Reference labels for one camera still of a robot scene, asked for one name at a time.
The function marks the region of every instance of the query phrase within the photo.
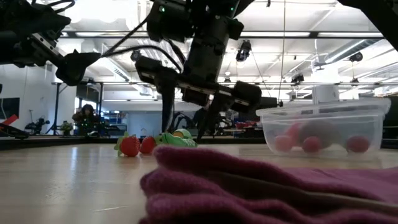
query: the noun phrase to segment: container lid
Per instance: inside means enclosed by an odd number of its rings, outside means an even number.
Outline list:
[[[342,111],[357,111],[357,110],[380,110],[386,114],[390,110],[391,100],[388,98],[369,98],[363,100],[348,100],[333,103],[323,103],[320,105],[300,105],[300,106],[286,106],[283,108],[271,108],[257,110],[257,116],[275,114],[275,115],[290,115],[299,111],[314,111],[318,113],[335,113]]]

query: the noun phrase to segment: pink towel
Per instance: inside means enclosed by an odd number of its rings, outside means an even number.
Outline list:
[[[398,169],[281,169],[172,147],[154,155],[160,167],[141,180],[148,197],[142,223],[398,223]]]

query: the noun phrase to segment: clear plastic container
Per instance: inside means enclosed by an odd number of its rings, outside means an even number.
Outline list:
[[[270,150],[278,155],[364,157],[381,147],[386,98],[257,110]]]

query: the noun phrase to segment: table surface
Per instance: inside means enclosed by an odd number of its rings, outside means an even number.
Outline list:
[[[281,167],[377,169],[398,166],[398,151],[372,161],[275,156],[266,145],[210,145]],[[84,144],[0,152],[0,223],[132,224],[145,215],[140,178],[152,156],[117,157],[113,145]]]

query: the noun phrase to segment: red ball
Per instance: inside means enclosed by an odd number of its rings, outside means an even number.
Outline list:
[[[302,126],[301,123],[294,123],[285,132],[285,135],[290,136],[292,138],[292,144],[294,146],[298,146],[299,145],[299,134],[300,134],[301,126]]]
[[[357,153],[366,152],[370,145],[369,140],[363,136],[353,136],[346,141],[346,149]]]
[[[141,148],[139,151],[142,154],[151,154],[152,151],[155,149],[155,147],[156,147],[155,138],[152,136],[147,136],[144,138],[144,140],[142,140]]]
[[[293,141],[290,136],[276,136],[275,148],[280,152],[289,152],[293,148]]]
[[[120,151],[128,157],[137,156],[139,148],[140,148],[139,139],[134,136],[124,138],[120,144]]]
[[[302,147],[306,153],[313,154],[321,151],[322,142],[318,137],[311,136],[304,140]]]

